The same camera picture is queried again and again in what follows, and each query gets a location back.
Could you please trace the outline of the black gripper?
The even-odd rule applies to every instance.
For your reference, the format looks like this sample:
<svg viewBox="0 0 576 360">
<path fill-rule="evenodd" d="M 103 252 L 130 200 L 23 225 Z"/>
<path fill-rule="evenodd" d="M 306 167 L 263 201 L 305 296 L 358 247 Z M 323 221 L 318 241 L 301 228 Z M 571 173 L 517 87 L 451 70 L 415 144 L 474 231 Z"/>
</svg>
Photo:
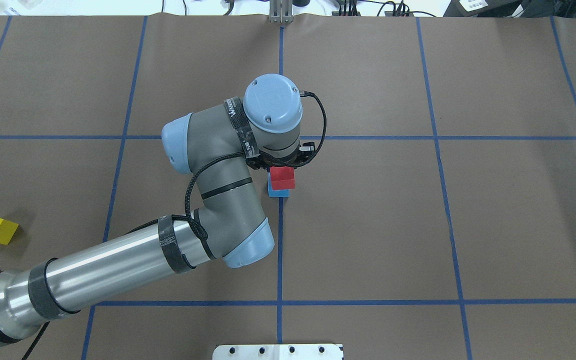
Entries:
<svg viewBox="0 0 576 360">
<path fill-rule="evenodd" d="M 314 157 L 314 151 L 295 150 L 288 156 L 279 158 L 269 152 L 260 152 L 256 157 L 246 158 L 246 165 L 253 169 L 269 170 L 271 167 L 288 167 L 298 169 L 309 164 Z"/>
</svg>

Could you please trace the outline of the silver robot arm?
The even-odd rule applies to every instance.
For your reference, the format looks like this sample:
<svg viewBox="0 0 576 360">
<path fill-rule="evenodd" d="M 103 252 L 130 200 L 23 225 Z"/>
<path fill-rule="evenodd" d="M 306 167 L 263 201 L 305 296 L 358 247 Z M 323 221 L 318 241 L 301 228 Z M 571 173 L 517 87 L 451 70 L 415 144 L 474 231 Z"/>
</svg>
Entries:
<svg viewBox="0 0 576 360">
<path fill-rule="evenodd" d="M 300 141 L 302 98 L 322 103 L 269 73 L 252 80 L 242 98 L 167 123 L 161 132 L 167 159 L 190 175 L 183 214 L 165 214 L 26 271 L 0 267 L 0 347 L 39 338 L 50 322 L 211 260 L 240 268 L 269 255 L 274 235 L 250 170 L 313 161 L 322 146 Z"/>
</svg>

